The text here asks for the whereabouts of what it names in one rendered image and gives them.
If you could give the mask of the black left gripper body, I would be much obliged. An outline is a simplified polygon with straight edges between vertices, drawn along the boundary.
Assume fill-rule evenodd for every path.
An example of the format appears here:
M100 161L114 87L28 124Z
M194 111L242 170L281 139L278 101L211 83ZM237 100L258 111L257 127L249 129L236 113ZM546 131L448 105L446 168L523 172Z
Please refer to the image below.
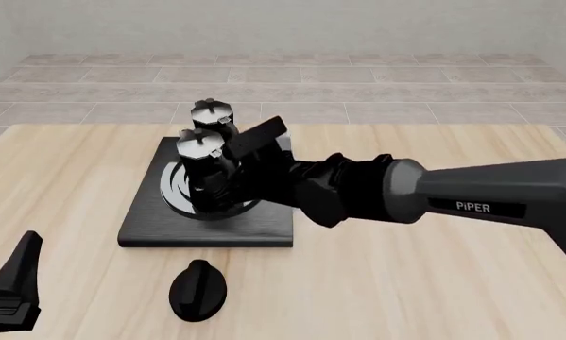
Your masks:
M38 294L0 294L0 332L32 331L40 313Z

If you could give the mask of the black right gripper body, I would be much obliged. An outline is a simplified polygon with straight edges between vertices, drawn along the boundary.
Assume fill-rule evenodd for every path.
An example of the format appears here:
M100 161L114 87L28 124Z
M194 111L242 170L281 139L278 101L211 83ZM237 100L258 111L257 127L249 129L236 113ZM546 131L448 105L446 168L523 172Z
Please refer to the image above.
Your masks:
M240 159L238 200L264 200L294 209L299 207L295 184L289 175L295 165L290 146L290 139L282 136Z

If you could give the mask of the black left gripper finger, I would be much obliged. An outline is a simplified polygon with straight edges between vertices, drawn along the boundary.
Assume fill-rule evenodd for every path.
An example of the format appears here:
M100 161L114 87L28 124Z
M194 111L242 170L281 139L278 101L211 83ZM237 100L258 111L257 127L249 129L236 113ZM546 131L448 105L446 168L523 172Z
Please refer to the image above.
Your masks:
M38 264L43 238L27 231L0 268L0 309L17 309L24 303L39 305Z

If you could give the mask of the silver black moka pot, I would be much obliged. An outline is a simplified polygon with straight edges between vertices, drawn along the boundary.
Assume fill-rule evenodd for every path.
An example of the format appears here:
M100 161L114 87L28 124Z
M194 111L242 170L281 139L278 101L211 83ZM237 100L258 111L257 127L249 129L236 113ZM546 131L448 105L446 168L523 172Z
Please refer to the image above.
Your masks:
M222 135L200 128L183 129L176 142L190 201L200 212L224 212L234 206L221 199L238 166L224 156L224 146Z
M191 109L191 118L195 128L218 132L225 140L239 133L232 106L213 98L197 101Z

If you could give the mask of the flat black stove plate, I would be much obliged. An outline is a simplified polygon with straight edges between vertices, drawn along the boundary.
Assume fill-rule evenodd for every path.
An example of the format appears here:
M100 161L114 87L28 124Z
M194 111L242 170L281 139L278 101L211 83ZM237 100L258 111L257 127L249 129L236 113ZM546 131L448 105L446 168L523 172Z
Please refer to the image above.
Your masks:
M174 137L160 141L119 230L121 247L292 247L293 209L253 201L205 214L188 200Z

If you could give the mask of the round black stove knob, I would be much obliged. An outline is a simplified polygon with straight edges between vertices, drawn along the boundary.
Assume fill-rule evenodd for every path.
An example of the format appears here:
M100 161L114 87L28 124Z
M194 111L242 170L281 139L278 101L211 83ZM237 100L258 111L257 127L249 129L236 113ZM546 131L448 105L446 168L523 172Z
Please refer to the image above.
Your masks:
M202 322L217 314L227 298L223 274L206 260L193 260L172 282L168 300L185 322Z

